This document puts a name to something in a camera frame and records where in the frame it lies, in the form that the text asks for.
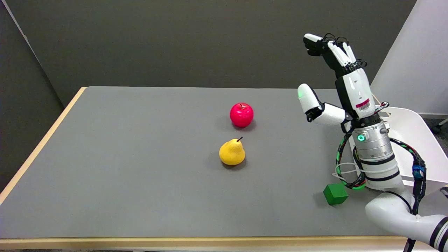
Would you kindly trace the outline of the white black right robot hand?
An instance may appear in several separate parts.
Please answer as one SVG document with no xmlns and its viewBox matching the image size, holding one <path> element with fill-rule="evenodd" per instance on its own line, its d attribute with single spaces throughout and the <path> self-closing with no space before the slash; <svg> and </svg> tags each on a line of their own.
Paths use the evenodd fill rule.
<svg viewBox="0 0 448 252">
<path fill-rule="evenodd" d="M 348 40 L 331 33 L 323 37 L 307 33 L 303 42 L 308 55 L 321 56 L 335 72 L 335 86 L 341 103 L 341 107 L 338 107 L 321 102 L 308 84 L 301 84 L 297 95 L 307 121 L 321 125 L 339 125 L 373 116 L 376 106 L 364 70 L 367 63 L 355 57 Z"/>
</svg>

